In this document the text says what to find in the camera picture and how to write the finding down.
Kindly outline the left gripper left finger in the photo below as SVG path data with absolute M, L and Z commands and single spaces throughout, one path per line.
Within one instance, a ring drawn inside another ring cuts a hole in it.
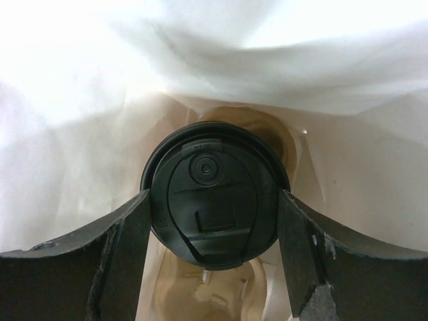
M 135 320 L 150 234 L 142 191 L 27 251 L 1 254 L 2 320 Z

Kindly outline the black plastic cup lid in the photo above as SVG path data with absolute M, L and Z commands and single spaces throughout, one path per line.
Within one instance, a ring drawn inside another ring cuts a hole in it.
M 149 192 L 152 232 L 165 247 L 207 270 L 228 270 L 276 242 L 279 193 L 290 182 L 255 134 L 198 122 L 155 148 L 140 188 Z

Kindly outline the brown paper bag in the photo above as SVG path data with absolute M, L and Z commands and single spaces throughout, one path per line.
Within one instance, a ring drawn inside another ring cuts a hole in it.
M 288 128 L 297 167 L 282 191 L 427 253 L 426 1 L 2 1 L 1 254 L 131 200 L 155 148 L 224 122 L 201 120 L 222 106 Z M 166 250 L 150 211 L 135 320 L 157 320 Z M 256 258 L 261 320 L 299 320 L 279 236 Z

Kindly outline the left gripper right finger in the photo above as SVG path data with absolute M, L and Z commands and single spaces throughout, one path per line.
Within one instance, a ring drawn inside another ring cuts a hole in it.
M 278 236 L 299 320 L 426 320 L 427 253 L 363 235 L 280 191 Z

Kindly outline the cardboard cup carrier tray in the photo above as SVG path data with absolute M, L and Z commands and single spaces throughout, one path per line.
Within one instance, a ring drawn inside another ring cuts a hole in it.
M 288 128 L 275 116 L 248 107 L 222 106 L 201 117 L 238 125 L 267 143 L 279 156 L 291 181 L 297 150 Z M 225 271 L 207 271 L 166 250 L 153 295 L 157 320 L 261 320 L 268 281 L 255 258 Z

